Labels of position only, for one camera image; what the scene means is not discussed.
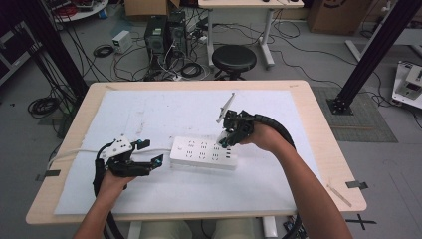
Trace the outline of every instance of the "table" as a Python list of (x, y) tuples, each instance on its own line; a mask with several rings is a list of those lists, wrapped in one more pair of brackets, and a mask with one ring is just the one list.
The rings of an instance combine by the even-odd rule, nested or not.
[[(68, 134), (59, 150), (59, 154), (71, 149), (79, 148), (82, 140), (90, 127), (103, 95), (106, 91), (206, 91), (206, 90), (280, 90), (289, 91), (297, 106), (302, 119), (304, 130), (314, 153), (316, 163), (324, 184), (330, 181), (337, 193), (326, 188), (335, 204), (342, 212), (362, 211), (366, 202), (358, 188), (347, 188), (344, 182), (354, 181), (354, 177), (342, 155), (340, 148), (317, 104), (314, 94), (305, 81), (247, 81), (247, 82), (178, 82), (178, 83), (97, 83), (93, 84), (72, 123)], [(54, 214), (56, 205), (63, 191), (64, 183), (75, 154), (55, 161), (51, 170), (61, 170), (59, 176), (46, 177), (28, 214), (26, 220), (29, 224), (57, 224), (81, 222), (84, 215)], [(338, 194), (347, 198), (351, 203), (348, 206)], [(250, 216), (275, 216), (277, 212), (265, 212), (262, 215), (247, 213), (196, 213), (196, 214), (130, 214), (120, 215), (116, 220), (139, 221), (159, 219), (199, 219), (223, 217), (250, 217)]]
[(207, 52), (208, 52), (208, 64), (210, 67), (214, 67), (212, 62), (212, 54), (214, 52), (213, 45), (213, 34), (212, 24), (214, 22), (212, 11), (215, 8), (268, 8), (266, 17), (266, 27), (263, 37), (259, 39), (260, 48), (264, 52), (266, 61), (266, 67), (274, 67), (275, 63), (271, 56), (270, 49), (268, 48), (267, 41), (270, 34), (271, 22), (273, 19), (274, 9), (284, 8), (301, 8), (304, 7), (302, 1), (292, 2), (289, 0), (270, 0), (264, 2), (263, 0), (199, 0), (199, 7), (208, 9), (208, 39), (207, 39)]

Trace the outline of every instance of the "stool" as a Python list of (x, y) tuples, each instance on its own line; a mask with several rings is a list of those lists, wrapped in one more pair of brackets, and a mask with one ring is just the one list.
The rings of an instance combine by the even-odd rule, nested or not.
[(245, 80), (240, 74), (255, 67), (257, 64), (257, 56), (246, 47), (226, 45), (214, 51), (212, 54), (212, 62), (220, 69), (214, 76), (216, 81), (224, 81), (227, 77), (229, 77), (230, 80)]

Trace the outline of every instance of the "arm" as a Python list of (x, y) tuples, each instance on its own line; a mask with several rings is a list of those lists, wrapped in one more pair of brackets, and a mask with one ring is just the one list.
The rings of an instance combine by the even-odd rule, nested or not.
[(74, 238), (102, 238), (108, 213), (114, 207), (123, 188), (134, 177), (116, 177), (110, 171), (105, 173), (96, 201), (84, 218)]
[(352, 238), (344, 219), (313, 172), (274, 129), (255, 123), (241, 144), (254, 143), (271, 152), (282, 166), (310, 238)]

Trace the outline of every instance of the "electronic equipment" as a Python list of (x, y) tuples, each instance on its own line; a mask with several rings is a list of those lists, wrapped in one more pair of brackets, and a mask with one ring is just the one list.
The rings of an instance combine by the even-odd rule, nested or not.
[(173, 44), (173, 57), (184, 58), (187, 56), (186, 41), (186, 14), (185, 12), (172, 12), (168, 17), (168, 27)]
[(401, 80), (395, 93), (416, 100), (422, 94), (422, 67), (412, 66), (406, 79)]
[(117, 53), (123, 54), (132, 46), (132, 40), (128, 31), (121, 31), (112, 39), (114, 50)]
[(167, 69), (172, 58), (167, 16), (151, 16), (146, 25), (144, 38), (150, 59), (150, 69)]

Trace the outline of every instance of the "power outlet socket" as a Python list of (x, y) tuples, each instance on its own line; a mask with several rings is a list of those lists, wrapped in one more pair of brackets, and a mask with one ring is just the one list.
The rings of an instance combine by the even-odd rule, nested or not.
[(176, 137), (170, 152), (172, 163), (234, 170), (237, 156), (230, 148), (216, 141), (192, 137)]

